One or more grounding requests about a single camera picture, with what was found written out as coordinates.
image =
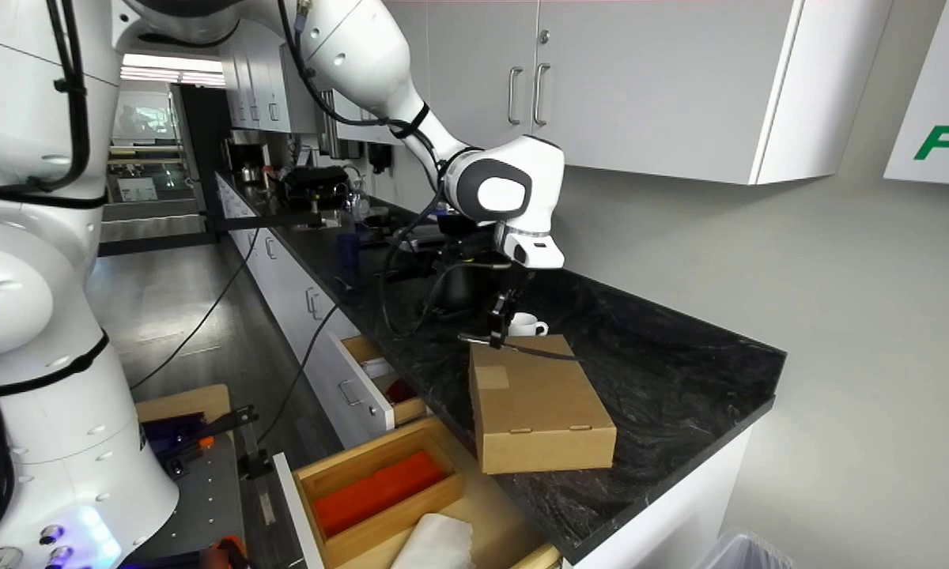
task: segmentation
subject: upper cabinet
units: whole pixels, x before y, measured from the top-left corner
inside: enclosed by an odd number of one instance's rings
[[[292,51],[267,25],[240,21],[221,43],[230,124],[270,132],[315,132],[315,103],[298,80]]]
[[[576,167],[782,184],[832,172],[892,0],[522,0],[396,8],[458,140]]]

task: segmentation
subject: black countertop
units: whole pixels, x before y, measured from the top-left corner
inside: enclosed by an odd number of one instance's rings
[[[247,201],[256,210],[278,210],[259,199]],[[469,344],[456,341],[470,321],[387,327],[376,293],[387,249],[363,249],[362,281],[346,289],[337,231],[299,231],[293,214],[274,214],[273,233],[470,444]],[[427,289],[431,277],[389,284],[389,321],[414,321]],[[538,271],[518,309],[567,335],[617,424],[611,469],[495,477],[542,536],[574,563],[766,415],[785,366],[785,354],[770,344],[574,271]]]

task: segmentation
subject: drawer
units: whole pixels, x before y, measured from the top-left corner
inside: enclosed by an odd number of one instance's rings
[[[392,508],[363,518],[362,523],[347,528],[351,534],[342,532],[335,536],[323,536],[310,498],[323,492],[325,483],[347,485],[374,465],[381,467],[414,449],[427,449],[442,465],[450,465],[450,477],[441,479],[442,485],[427,485],[431,492],[414,492],[414,498],[403,498]],[[298,557],[310,569],[392,565],[414,521],[423,513],[442,513],[475,528],[475,565],[514,565],[524,554],[542,546],[528,521],[512,508],[512,503],[500,492],[500,485],[489,477],[479,473],[470,450],[464,450],[437,416],[422,416],[396,434],[370,439],[342,455],[323,459],[310,467],[292,469],[285,455],[274,455],[273,465],[280,485],[278,504],[288,513],[280,518],[292,518]]]
[[[335,330],[325,330],[323,356],[329,361],[314,382],[323,382],[315,390],[325,390],[323,408],[346,444],[383,436],[423,415],[423,401],[414,390],[408,394],[408,385],[396,370],[374,377],[363,370],[381,361],[367,338],[337,338]]]

